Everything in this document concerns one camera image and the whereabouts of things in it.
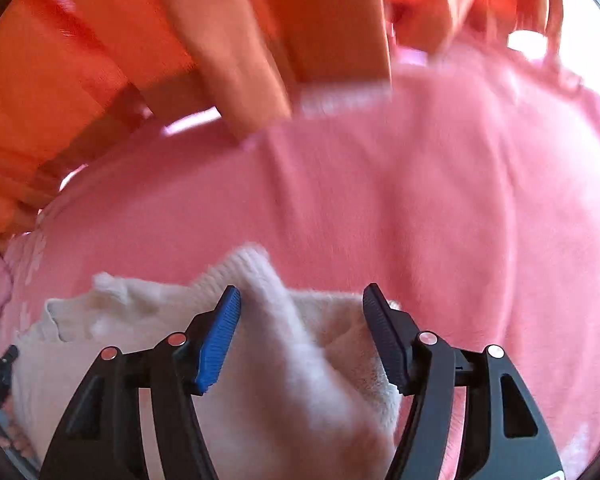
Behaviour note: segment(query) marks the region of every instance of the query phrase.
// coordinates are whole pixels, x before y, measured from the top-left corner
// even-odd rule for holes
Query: towel fold
[[[190,287],[108,274],[71,300],[48,300],[17,339],[14,412],[44,457],[68,401],[101,348],[151,348],[212,309],[227,285],[242,317],[218,383],[194,403],[219,478],[383,478],[398,392],[388,384],[355,294],[283,285],[263,250],[237,250]],[[164,478],[141,390],[152,479]]]

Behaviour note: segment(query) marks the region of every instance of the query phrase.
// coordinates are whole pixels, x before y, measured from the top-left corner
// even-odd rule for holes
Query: fluffy fabric
[[[242,317],[218,383],[194,399],[218,476],[383,478],[398,393],[361,298],[288,290],[257,248],[238,250],[191,287],[100,274],[87,294],[49,300],[43,319],[16,342],[14,368],[16,417],[38,455],[101,348],[153,347],[212,309],[229,284],[242,294]],[[141,419],[149,473],[163,478],[145,391]]]

